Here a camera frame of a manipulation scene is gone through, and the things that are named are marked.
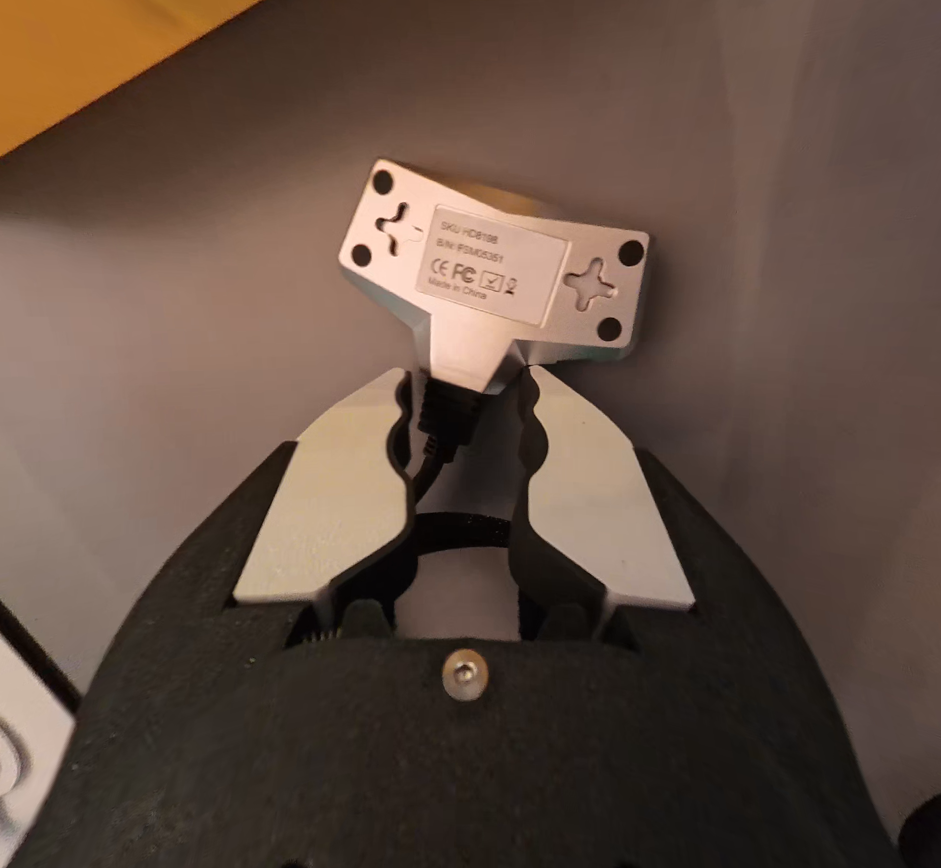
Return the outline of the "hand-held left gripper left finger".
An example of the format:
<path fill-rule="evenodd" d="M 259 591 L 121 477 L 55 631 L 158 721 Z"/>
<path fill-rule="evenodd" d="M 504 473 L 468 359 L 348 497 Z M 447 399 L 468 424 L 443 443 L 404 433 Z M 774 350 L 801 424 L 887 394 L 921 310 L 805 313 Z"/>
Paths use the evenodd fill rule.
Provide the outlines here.
<path fill-rule="evenodd" d="M 319 415 L 294 451 L 237 580 L 240 605 L 334 607 L 342 582 L 406 537 L 410 372 L 392 368 Z"/>

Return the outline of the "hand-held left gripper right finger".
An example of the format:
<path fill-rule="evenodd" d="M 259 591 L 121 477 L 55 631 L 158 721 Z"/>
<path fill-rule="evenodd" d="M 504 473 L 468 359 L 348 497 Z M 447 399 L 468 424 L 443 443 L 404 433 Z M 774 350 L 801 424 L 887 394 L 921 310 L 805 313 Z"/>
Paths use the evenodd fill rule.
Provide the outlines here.
<path fill-rule="evenodd" d="M 630 439 L 547 368 L 527 368 L 519 395 L 524 478 L 508 551 L 520 591 L 544 611 L 693 607 Z"/>

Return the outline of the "silver port hub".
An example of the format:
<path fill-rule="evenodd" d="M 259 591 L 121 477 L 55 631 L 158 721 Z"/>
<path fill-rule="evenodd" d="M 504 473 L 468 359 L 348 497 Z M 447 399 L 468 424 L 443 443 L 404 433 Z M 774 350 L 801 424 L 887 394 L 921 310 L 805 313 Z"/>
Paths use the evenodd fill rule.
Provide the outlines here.
<path fill-rule="evenodd" d="M 638 338 L 652 237 L 548 213 L 378 159 L 338 261 L 411 329 L 425 375 L 498 394 L 521 368 L 618 361 Z"/>

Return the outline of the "black mat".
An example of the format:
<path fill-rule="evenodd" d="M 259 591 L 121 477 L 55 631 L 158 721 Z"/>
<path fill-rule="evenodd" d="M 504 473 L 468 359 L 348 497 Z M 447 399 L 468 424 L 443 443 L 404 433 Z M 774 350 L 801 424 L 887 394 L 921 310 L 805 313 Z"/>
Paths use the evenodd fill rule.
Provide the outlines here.
<path fill-rule="evenodd" d="M 62 707 L 75 716 L 82 701 L 81 692 L 4 602 L 1 602 L 1 638 Z"/>

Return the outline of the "white stand base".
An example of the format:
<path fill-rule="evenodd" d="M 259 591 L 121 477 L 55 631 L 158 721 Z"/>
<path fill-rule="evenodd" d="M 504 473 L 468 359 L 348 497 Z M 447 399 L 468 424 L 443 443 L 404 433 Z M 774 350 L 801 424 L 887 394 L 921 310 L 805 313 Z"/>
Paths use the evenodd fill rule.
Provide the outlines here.
<path fill-rule="evenodd" d="M 49 796 L 74 715 L 1 639 L 1 865 L 13 859 Z"/>

